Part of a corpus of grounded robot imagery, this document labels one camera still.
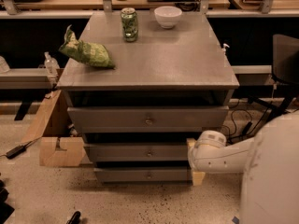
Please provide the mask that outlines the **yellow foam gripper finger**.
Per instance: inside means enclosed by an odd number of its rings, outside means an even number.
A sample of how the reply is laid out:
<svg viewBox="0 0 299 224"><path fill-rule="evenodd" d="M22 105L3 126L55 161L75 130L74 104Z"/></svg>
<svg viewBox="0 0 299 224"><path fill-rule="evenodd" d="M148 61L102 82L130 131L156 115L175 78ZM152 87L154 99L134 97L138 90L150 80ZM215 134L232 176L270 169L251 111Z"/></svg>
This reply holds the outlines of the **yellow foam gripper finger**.
<svg viewBox="0 0 299 224"><path fill-rule="evenodd" d="M193 147L195 144L195 140L193 138L188 138L187 139L187 146L188 148ZM192 184L194 186L201 186L203 183L203 180L205 178L206 173L205 172L197 172L197 171L192 171Z"/></svg>

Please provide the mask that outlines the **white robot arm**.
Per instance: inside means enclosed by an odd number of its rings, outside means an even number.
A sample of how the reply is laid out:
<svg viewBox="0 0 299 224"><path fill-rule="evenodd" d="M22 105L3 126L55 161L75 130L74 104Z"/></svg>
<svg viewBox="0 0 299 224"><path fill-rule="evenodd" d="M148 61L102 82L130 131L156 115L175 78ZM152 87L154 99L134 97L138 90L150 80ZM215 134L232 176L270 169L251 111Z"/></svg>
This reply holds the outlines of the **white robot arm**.
<svg viewBox="0 0 299 224"><path fill-rule="evenodd" d="M247 140L227 146L204 131L188 148L192 170L243 175L240 224L299 224L299 113L281 115Z"/></svg>

